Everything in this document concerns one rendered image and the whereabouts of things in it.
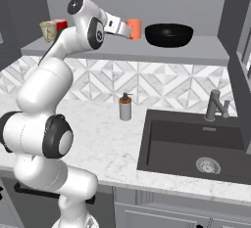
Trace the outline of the grey cabinet shelf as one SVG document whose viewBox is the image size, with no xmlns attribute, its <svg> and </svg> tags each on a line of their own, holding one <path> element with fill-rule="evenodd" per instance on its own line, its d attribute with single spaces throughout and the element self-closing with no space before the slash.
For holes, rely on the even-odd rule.
<svg viewBox="0 0 251 228">
<path fill-rule="evenodd" d="M 107 35 L 100 49 L 70 58 L 226 67 L 229 55 L 216 36 L 193 36 L 183 47 L 161 48 L 150 45 L 144 36 L 128 40 Z"/>
</svg>

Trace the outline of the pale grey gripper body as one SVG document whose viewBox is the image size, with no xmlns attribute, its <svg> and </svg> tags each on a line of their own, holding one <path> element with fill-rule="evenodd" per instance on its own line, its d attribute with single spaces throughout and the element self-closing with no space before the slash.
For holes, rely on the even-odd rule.
<svg viewBox="0 0 251 228">
<path fill-rule="evenodd" d="M 121 37 L 130 38 L 131 29 L 126 23 L 120 22 L 120 25 L 116 34 Z"/>
</svg>

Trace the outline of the beige patterned glass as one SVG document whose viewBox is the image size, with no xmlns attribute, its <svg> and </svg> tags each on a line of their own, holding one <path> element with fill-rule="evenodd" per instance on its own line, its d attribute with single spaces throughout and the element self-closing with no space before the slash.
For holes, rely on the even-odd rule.
<svg viewBox="0 0 251 228">
<path fill-rule="evenodd" d="M 53 43 L 57 35 L 57 23 L 55 21 L 42 22 L 39 24 L 46 42 Z"/>
</svg>

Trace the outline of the dark grey glazed cabinet door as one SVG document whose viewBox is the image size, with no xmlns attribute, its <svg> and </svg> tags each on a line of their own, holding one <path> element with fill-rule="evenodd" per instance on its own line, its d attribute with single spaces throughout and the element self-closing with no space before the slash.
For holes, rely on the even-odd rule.
<svg viewBox="0 0 251 228">
<path fill-rule="evenodd" d="M 251 0 L 225 0 L 218 38 L 229 54 L 227 70 L 245 152 L 251 155 Z"/>
</svg>

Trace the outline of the dark grey dishwasher front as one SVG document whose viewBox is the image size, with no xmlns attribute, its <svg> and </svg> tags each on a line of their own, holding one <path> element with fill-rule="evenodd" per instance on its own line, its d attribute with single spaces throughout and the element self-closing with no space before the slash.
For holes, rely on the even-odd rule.
<svg viewBox="0 0 251 228">
<path fill-rule="evenodd" d="M 14 173 L 0 170 L 1 185 L 8 193 L 25 228 L 51 228 L 59 219 L 58 200 L 46 196 L 18 193 L 14 186 L 18 182 Z M 110 186 L 99 185 L 95 203 L 86 205 L 99 223 L 99 228 L 116 228 L 114 200 Z"/>
</svg>

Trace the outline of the dark grey sink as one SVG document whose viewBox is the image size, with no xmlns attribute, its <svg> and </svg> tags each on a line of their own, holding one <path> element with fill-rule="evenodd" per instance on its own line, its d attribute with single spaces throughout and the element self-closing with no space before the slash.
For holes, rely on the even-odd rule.
<svg viewBox="0 0 251 228">
<path fill-rule="evenodd" d="M 147 111 L 137 168 L 251 185 L 251 155 L 232 116 Z"/>
</svg>

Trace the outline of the grey tap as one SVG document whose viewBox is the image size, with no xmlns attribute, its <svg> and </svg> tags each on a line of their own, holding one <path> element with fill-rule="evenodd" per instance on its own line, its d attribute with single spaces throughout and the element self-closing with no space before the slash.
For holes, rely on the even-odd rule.
<svg viewBox="0 0 251 228">
<path fill-rule="evenodd" d="M 211 91 L 207 111 L 205 114 L 205 119 L 207 121 L 213 122 L 215 120 L 216 112 L 219 112 L 223 118 L 229 117 L 228 106 L 230 100 L 225 100 L 225 102 L 222 104 L 220 102 L 220 96 L 221 96 L 220 90 L 214 89 Z"/>
</svg>

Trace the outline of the grey soap dispenser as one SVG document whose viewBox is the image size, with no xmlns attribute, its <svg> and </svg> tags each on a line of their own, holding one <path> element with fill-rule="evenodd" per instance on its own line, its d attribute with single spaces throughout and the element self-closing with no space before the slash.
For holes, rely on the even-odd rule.
<svg viewBox="0 0 251 228">
<path fill-rule="evenodd" d="M 119 100 L 120 120 L 131 120 L 131 98 L 127 92 Z"/>
</svg>

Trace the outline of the grey base cupboard doors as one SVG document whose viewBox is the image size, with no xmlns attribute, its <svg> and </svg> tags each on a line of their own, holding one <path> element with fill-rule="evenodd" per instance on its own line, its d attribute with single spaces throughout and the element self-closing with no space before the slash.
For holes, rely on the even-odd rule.
<svg viewBox="0 0 251 228">
<path fill-rule="evenodd" d="M 251 228 L 251 206 L 114 187 L 116 228 Z"/>
</svg>

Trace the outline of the orange cup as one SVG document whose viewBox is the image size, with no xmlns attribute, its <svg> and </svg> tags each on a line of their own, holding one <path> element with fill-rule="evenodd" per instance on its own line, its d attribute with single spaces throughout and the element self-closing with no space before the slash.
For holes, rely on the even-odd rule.
<svg viewBox="0 0 251 228">
<path fill-rule="evenodd" d="M 131 29 L 130 40 L 138 40 L 141 38 L 141 19 L 127 19 L 127 26 Z"/>
</svg>

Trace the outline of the black bowl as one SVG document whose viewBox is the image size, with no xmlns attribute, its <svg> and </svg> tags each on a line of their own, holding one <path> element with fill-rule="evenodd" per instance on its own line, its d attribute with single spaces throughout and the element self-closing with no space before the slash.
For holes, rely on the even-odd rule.
<svg viewBox="0 0 251 228">
<path fill-rule="evenodd" d="M 144 29 L 147 42 L 162 48 L 178 48 L 187 45 L 193 32 L 191 26 L 179 23 L 154 23 Z"/>
</svg>

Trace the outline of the red cup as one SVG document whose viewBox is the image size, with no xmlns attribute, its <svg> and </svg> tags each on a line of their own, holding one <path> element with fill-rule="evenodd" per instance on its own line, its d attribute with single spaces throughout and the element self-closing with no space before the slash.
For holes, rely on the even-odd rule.
<svg viewBox="0 0 251 228">
<path fill-rule="evenodd" d="M 59 32 L 68 27 L 68 22 L 66 20 L 55 20 L 55 32 Z"/>
</svg>

